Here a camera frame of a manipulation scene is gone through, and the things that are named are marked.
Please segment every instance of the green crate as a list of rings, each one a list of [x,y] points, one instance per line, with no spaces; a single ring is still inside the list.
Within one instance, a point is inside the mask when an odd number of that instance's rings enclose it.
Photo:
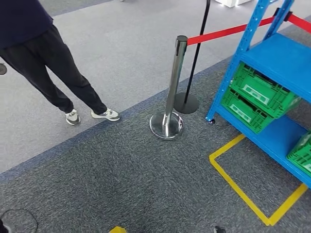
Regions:
[[[223,95],[221,104],[255,133],[260,133],[273,120],[229,87]]]
[[[301,137],[287,158],[311,177],[311,131]]]
[[[301,100],[293,92],[244,63],[239,65],[230,87],[273,118],[279,118],[295,108]]]

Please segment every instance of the gray sneaker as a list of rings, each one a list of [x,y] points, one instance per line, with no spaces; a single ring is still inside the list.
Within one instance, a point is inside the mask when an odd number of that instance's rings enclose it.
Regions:
[[[81,122],[80,116],[75,109],[66,114],[66,121],[69,125],[77,125]]]
[[[109,121],[117,121],[119,120],[121,118],[120,113],[111,110],[111,109],[107,109],[107,111],[102,113],[102,114],[95,114],[93,110],[91,112],[91,116],[93,118],[96,118],[96,119],[107,119]]]

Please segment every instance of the navy sweater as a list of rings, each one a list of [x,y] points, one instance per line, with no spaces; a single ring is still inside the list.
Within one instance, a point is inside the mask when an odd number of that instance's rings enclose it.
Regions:
[[[0,49],[37,37],[52,24],[38,0],[0,0]]]

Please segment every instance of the yellow tape square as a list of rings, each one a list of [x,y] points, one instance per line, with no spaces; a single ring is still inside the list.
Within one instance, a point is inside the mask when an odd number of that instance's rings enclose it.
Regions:
[[[283,204],[282,204],[279,209],[274,212],[271,217],[266,217],[257,205],[255,205],[252,200],[248,197],[245,192],[243,192],[240,187],[239,187],[236,182],[234,182],[231,177],[226,174],[222,167],[220,167],[216,158],[225,153],[226,151],[238,144],[239,142],[243,140],[245,136],[240,134],[238,137],[221,147],[209,156],[211,163],[219,172],[225,181],[226,181],[229,186],[231,186],[234,191],[239,195],[243,201],[248,204],[252,211],[254,211],[257,216],[258,216],[261,221],[263,221],[266,226],[274,226],[279,220],[280,220],[283,215],[285,215],[288,210],[289,210],[292,205],[301,197],[303,193],[308,190],[308,187],[302,183],[300,187],[296,189],[294,193],[286,199]]]

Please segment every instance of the dark sweatpants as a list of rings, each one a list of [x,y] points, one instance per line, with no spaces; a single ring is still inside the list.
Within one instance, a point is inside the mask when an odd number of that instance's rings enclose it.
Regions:
[[[23,44],[0,49],[0,56],[65,113],[73,109],[72,102],[56,87],[45,66],[94,113],[101,114],[107,109],[86,78],[79,73],[69,49],[54,25],[44,34]]]

